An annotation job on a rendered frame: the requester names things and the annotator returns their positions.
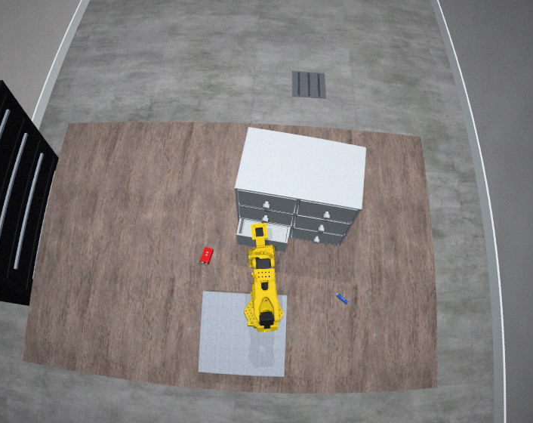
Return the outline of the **grey chest of drawers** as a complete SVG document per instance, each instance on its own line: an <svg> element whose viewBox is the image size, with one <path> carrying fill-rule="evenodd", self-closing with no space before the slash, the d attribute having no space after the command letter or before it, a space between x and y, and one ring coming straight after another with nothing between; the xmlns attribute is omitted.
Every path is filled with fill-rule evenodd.
<svg viewBox="0 0 533 423"><path fill-rule="evenodd" d="M340 246L362 210L366 147L259 128L248 128L236 180L236 209L240 219L239 191L245 190L296 199L288 238L300 200L357 209ZM291 238L295 239L295 238Z"/></svg>

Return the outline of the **blue battery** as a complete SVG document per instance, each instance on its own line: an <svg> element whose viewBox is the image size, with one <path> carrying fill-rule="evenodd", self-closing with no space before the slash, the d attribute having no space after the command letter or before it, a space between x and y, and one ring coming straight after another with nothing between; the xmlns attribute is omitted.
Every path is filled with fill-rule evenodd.
<svg viewBox="0 0 533 423"><path fill-rule="evenodd" d="M336 294L336 296L337 296L340 300L342 300L342 302L344 302L345 304L348 303L348 301L347 301L345 298L343 298L340 294Z"/></svg>

